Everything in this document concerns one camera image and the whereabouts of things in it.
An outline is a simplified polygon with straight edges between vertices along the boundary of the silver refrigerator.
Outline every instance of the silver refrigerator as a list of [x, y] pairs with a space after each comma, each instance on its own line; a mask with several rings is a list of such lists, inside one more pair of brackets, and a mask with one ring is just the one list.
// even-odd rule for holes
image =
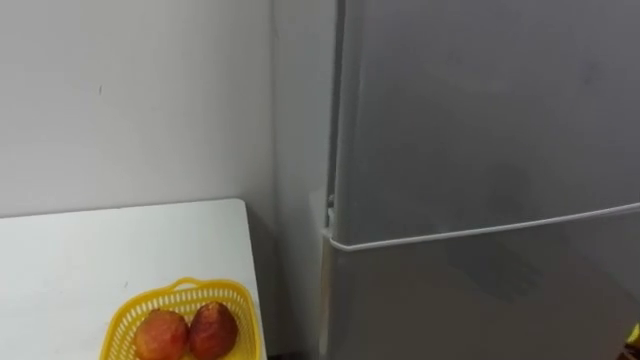
[[274, 0], [311, 359], [614, 360], [640, 313], [640, 2]]

